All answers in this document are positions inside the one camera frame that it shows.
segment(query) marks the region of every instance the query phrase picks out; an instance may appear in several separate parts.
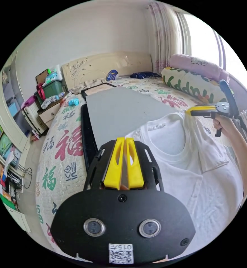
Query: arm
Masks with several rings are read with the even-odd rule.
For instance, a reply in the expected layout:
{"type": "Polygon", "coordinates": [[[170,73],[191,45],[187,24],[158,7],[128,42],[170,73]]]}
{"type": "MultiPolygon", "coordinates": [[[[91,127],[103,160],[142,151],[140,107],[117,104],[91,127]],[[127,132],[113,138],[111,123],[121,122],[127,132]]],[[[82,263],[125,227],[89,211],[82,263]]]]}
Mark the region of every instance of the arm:
{"type": "Polygon", "coordinates": [[[222,133],[230,140],[239,164],[245,197],[247,195],[247,143],[230,118],[216,115],[213,123],[214,127],[216,129],[221,128],[222,133]]]}
{"type": "Polygon", "coordinates": [[[239,169],[242,175],[244,185],[244,197],[247,195],[247,143],[239,130],[235,129],[228,133],[227,138],[237,158],[239,169]]]}

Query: white wall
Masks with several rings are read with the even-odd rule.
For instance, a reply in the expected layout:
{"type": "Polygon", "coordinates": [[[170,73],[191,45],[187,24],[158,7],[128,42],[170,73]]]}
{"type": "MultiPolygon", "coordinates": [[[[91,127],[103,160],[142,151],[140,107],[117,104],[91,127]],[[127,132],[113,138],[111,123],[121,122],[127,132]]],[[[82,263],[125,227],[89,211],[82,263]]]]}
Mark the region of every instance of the white wall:
{"type": "Polygon", "coordinates": [[[145,2],[91,1],[69,8],[36,28],[16,49],[24,99],[36,91],[35,76],[57,64],[113,51],[149,52],[145,2]]]}

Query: blue cup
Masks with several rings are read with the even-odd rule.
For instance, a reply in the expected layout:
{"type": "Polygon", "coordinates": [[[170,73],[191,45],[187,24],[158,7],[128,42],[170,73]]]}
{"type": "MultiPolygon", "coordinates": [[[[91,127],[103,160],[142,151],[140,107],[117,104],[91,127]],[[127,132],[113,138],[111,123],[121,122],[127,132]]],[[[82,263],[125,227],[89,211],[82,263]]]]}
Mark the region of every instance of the blue cup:
{"type": "Polygon", "coordinates": [[[79,100],[76,98],[76,99],[73,99],[73,100],[70,100],[69,102],[68,102],[68,105],[69,106],[73,106],[73,105],[79,105],[79,100]]]}

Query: floor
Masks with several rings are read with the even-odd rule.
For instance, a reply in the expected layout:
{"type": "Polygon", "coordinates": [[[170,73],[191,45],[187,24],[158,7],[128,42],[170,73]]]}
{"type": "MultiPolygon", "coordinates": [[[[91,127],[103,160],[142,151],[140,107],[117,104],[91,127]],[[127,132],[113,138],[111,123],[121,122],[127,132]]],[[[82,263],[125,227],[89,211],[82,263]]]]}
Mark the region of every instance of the floor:
{"type": "Polygon", "coordinates": [[[52,246],[46,239],[39,218],[37,216],[36,210],[36,202],[35,202],[35,181],[36,181],[36,173],[37,167],[40,157],[40,152],[42,150],[42,145],[45,140],[45,137],[41,137],[39,140],[34,141],[30,147],[25,168],[30,167],[32,169],[32,179],[30,179],[29,175],[25,176],[24,184],[28,189],[24,188],[23,193],[18,195],[18,208],[21,213],[23,213],[26,217],[26,221],[31,230],[31,233],[28,233],[29,236],[42,245],[43,247],[53,250],[52,246]]]}

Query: bed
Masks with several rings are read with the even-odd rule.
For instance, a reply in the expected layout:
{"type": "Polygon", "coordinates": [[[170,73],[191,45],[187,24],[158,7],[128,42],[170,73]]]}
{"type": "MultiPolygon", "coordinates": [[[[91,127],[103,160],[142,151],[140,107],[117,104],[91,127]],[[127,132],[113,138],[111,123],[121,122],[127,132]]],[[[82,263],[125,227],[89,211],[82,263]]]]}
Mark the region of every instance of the bed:
{"type": "MultiPolygon", "coordinates": [[[[151,57],[147,53],[115,52],[77,59],[62,66],[68,90],[87,81],[105,78],[112,69],[116,69],[122,77],[134,72],[152,71],[151,57]]],[[[128,87],[141,94],[149,94],[179,111],[201,104],[199,100],[169,88],[163,83],[162,78],[142,80],[122,78],[111,83],[115,86],[128,87]]],[[[55,244],[50,226],[57,208],[68,197],[82,191],[86,178],[80,117],[80,108],[85,102],[80,94],[76,97],[80,105],[62,106],[47,133],[40,154],[35,191],[42,230],[55,252],[66,257],[70,256],[63,253],[55,244]]],[[[215,139],[212,120],[202,118],[201,121],[208,135],[215,139]]],[[[217,139],[230,147],[224,135],[217,139]]]]}

